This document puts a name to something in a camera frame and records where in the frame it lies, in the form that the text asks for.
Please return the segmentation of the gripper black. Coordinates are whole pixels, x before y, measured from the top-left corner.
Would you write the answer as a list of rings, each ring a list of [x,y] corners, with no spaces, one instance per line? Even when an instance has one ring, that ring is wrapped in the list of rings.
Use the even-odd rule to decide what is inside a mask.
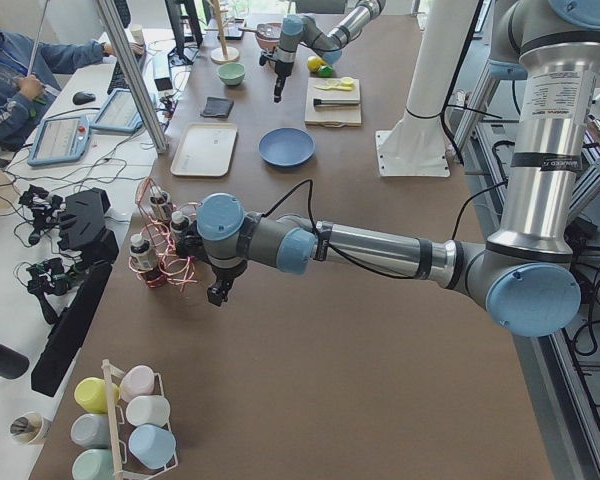
[[[259,63],[264,66],[267,62],[274,63],[274,72],[277,78],[273,99],[275,103],[280,103],[286,80],[291,75],[295,64],[295,48],[277,45],[273,50],[262,50]]]
[[[215,282],[207,288],[208,301],[214,305],[222,305],[228,300],[228,294],[236,278],[247,269],[247,261],[240,257],[220,260],[211,255],[204,246],[203,238],[197,232],[197,221],[194,220],[183,231],[174,232],[176,253],[180,258],[193,257],[208,264],[216,276]]]

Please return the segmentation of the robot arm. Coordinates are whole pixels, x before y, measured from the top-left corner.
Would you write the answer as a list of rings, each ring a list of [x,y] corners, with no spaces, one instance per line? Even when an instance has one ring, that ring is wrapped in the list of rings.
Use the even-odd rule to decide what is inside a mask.
[[[273,219],[215,193],[202,200],[183,248],[215,274],[208,300],[221,305],[250,262],[301,274],[310,260],[346,261],[460,292],[520,336],[569,324],[581,293],[564,231],[600,69],[600,1],[499,2],[490,59],[521,66],[527,82],[503,214],[484,244],[435,243],[309,216]]]
[[[282,21],[278,44],[270,55],[261,55],[261,64],[274,62],[276,82],[273,101],[279,103],[288,77],[295,64],[298,46],[303,44],[332,65],[342,56],[342,50],[354,41],[363,28],[383,12],[385,0],[358,1],[353,10],[333,29],[325,33],[308,14],[289,14]]]

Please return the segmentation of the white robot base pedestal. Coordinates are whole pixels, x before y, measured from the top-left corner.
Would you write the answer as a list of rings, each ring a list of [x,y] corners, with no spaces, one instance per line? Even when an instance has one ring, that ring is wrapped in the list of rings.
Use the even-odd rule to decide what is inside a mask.
[[[441,120],[461,53],[472,38],[480,10],[477,0],[431,3],[404,115],[393,129],[377,133],[381,176],[450,175]]]

